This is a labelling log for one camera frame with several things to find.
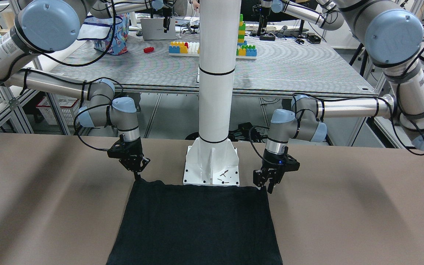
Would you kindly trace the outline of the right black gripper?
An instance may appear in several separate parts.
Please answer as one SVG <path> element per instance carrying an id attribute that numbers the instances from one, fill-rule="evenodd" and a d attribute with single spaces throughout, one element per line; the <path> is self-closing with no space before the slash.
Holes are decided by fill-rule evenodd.
<path id="1" fill-rule="evenodd" d="M 118 159 L 127 170 L 134 172 L 135 181 L 141 179 L 140 172 L 151 161 L 143 154 L 141 139 L 128 142 L 120 139 L 107 150 L 107 155 L 110 158 Z"/>

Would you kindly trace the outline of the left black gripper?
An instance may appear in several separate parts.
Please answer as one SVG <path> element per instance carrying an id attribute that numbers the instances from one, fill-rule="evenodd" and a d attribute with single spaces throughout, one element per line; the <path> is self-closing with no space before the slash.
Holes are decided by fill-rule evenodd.
<path id="1" fill-rule="evenodd" d="M 262 188 L 266 181 L 269 181 L 267 192 L 272 194 L 275 185 L 281 182 L 284 173 L 299 170 L 300 163 L 287 152 L 287 146 L 284 147 L 284 153 L 281 154 L 264 150 L 261 169 L 253 171 L 253 183 L 256 187 Z"/>

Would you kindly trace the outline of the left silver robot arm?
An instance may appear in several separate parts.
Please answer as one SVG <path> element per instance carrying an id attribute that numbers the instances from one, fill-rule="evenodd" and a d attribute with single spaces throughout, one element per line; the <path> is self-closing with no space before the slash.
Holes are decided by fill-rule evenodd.
<path id="1" fill-rule="evenodd" d="M 424 27 L 420 18 L 393 0 L 319 0 L 322 12 L 308 10 L 289 0 L 262 0 L 260 23 L 269 12 L 283 12 L 311 22 L 325 31 L 345 22 L 366 56 L 382 71 L 390 91 L 370 96 L 323 99 L 295 93 L 286 107 L 276 109 L 269 124 L 261 168 L 253 171 L 253 183 L 269 193 L 284 174 L 297 171 L 298 161 L 289 155 L 290 139 L 322 142 L 332 117 L 383 117 L 398 124 L 411 141 L 406 149 L 424 155 Z"/>

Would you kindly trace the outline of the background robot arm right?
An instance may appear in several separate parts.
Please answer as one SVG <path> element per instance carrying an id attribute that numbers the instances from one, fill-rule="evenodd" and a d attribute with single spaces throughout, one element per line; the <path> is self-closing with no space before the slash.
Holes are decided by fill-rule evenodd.
<path id="1" fill-rule="evenodd" d="M 271 12 L 291 15 L 326 31 L 339 29 L 343 25 L 344 18 L 337 10 L 335 3 L 331 0 L 318 0 L 318 3 L 323 10 L 321 13 L 289 0 L 261 0 L 256 35 L 265 34 Z M 277 109 L 274 112 L 264 154 L 261 156 L 261 169 L 253 172 L 253 183 L 257 187 L 263 187 L 268 181 L 267 192 L 271 194 L 286 172 L 299 169 L 300 164 L 288 154 L 287 145 L 291 134 L 304 135 L 300 129 L 301 121 L 296 117 L 295 112 L 284 109 Z"/>

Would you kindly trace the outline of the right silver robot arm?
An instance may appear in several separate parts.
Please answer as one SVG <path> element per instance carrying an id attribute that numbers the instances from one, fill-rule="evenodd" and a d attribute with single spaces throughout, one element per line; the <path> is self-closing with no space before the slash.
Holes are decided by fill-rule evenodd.
<path id="1" fill-rule="evenodd" d="M 10 82 L 23 88 L 78 98 L 80 107 L 74 125 L 114 126 L 120 139 L 104 152 L 115 158 L 135 180 L 150 162 L 142 151 L 135 102 L 116 96 L 113 80 L 91 82 L 63 77 L 26 65 L 39 55 L 64 50 L 77 39 L 95 0 L 33 0 L 15 17 L 10 32 L 0 38 L 0 86 Z"/>

